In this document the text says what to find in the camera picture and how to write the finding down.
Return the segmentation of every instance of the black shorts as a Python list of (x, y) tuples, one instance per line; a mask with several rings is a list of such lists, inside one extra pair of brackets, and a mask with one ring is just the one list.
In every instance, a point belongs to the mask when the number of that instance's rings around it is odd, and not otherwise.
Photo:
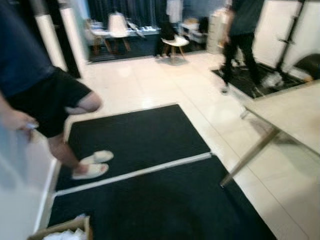
[(64, 131), (69, 116), (65, 107), (75, 108), (91, 90), (68, 73), (56, 67), (54, 73), (26, 91), (7, 98), (12, 108), (35, 118), (37, 129), (47, 138)]

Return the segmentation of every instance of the navy t-shirt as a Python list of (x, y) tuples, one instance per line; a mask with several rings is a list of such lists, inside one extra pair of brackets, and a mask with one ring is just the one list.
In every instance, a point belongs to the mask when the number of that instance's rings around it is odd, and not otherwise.
[(231, 10), (235, 12), (229, 36), (254, 33), (265, 0), (232, 0)]
[(53, 74), (48, 56), (6, 0), (0, 0), (0, 33), (0, 91), (5, 97)]

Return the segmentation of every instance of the man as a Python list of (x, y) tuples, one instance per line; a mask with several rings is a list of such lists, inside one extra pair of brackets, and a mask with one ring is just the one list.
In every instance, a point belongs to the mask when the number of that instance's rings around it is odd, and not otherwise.
[(49, 149), (73, 170), (74, 179), (95, 178), (106, 164), (81, 164), (64, 142), (68, 115), (96, 111), (100, 98), (66, 72), (53, 67), (22, 19), (0, 0), (0, 124), (31, 133), (32, 126), (48, 138)]
[(264, 1), (265, 0), (233, 0), (228, 10), (227, 14), (229, 18), (223, 36), (225, 56), (223, 69), (225, 87), (221, 90), (223, 94), (227, 94), (229, 91), (229, 81), (232, 78), (232, 59), (238, 47), (243, 52), (245, 64), (249, 68), (251, 80), (253, 81), (253, 96), (261, 94), (259, 91), (261, 79), (252, 52), (252, 45)]

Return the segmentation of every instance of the white tape line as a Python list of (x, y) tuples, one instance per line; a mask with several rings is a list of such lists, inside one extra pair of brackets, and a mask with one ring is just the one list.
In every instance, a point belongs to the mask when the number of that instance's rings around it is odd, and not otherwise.
[(104, 179), (104, 180), (100, 180), (100, 181), (84, 184), (84, 185), (81, 185), (81, 186), (76, 186), (76, 187), (72, 187), (72, 188), (69, 188), (69, 189), (60, 190), (60, 191), (56, 192), (54, 197), (59, 197), (59, 196), (67, 195), (67, 194), (72, 194), (72, 193), (80, 192), (80, 191), (83, 191), (83, 190), (92, 189), (92, 188), (96, 188), (96, 187), (99, 187), (99, 186), (103, 186), (103, 185), (115, 183), (115, 182), (118, 182), (118, 181), (130, 179), (130, 178), (137, 177), (137, 176), (140, 176), (140, 175), (145, 175), (145, 174), (157, 172), (157, 171), (160, 171), (160, 170), (176, 167), (176, 166), (179, 166), (179, 165), (184, 165), (184, 164), (189, 164), (189, 163), (193, 163), (193, 162), (209, 159), (209, 158), (211, 158), (211, 156), (212, 156), (212, 154), (210, 152), (207, 152), (207, 153), (203, 153), (203, 154), (196, 155), (196, 156), (191, 156), (191, 157), (186, 157), (186, 158), (175, 160), (175, 161), (166, 162), (164, 164), (148, 167), (148, 168), (141, 169), (141, 170), (138, 170), (138, 171), (126, 173), (126, 174), (123, 174), (123, 175), (120, 175), (120, 176), (115, 176), (115, 177), (111, 177), (111, 178), (108, 178), (108, 179)]

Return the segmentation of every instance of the black floor mat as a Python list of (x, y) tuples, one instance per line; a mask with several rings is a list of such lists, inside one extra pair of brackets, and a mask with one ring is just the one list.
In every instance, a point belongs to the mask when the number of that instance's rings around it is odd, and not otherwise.
[(219, 186), (225, 174), (213, 156), (59, 196), (49, 225), (84, 213), (94, 240), (276, 239), (234, 181)]
[[(261, 79), (266, 77), (268, 74), (274, 72), (271, 68), (269, 68), (263, 64), (258, 63), (257, 66), (259, 69), (259, 74), (260, 74)], [(218, 75), (219, 77), (221, 77), (218, 69), (212, 70), (212, 72), (214, 74)], [(253, 93), (252, 93), (253, 82), (251, 80), (248, 68), (243, 67), (243, 66), (234, 67), (232, 74), (233, 74), (233, 78), (231, 79), (230, 84), (235, 86), (237, 89), (239, 89), (244, 94), (248, 95), (250, 98), (254, 98)], [(261, 89), (261, 92), (264, 95), (269, 95), (269, 94), (276, 93), (281, 90), (285, 90), (285, 89), (289, 89), (289, 88), (292, 88), (295, 86), (299, 86), (303, 83), (304, 82), (300, 81), (297, 78), (289, 77), (288, 79), (286, 79), (283, 86), (277, 87), (277, 88), (263, 88), (263, 89)]]
[(57, 191), (210, 152), (178, 105), (75, 122), (68, 143), (78, 159), (101, 150), (114, 159), (106, 174), (90, 180), (72, 180), (61, 167)]
[[(125, 44), (122, 40), (118, 40), (118, 53), (111, 54), (108, 52), (106, 47), (102, 47), (99, 51), (98, 55), (94, 54), (93, 49), (90, 51), (89, 60), (91, 62), (107, 62), (114, 60), (122, 60), (122, 59), (131, 59), (131, 58), (139, 58), (146, 56), (153, 56), (155, 53), (156, 41), (158, 39), (157, 34), (146, 35), (146, 39), (143, 40), (138, 36), (132, 36), (128, 38), (128, 42), (130, 44), (131, 51), (127, 51)], [(110, 45), (112, 49), (115, 48), (115, 42), (110, 40)], [(197, 44), (195, 42), (190, 42), (190, 44), (183, 47), (183, 51), (186, 53), (205, 50), (205, 44)]]

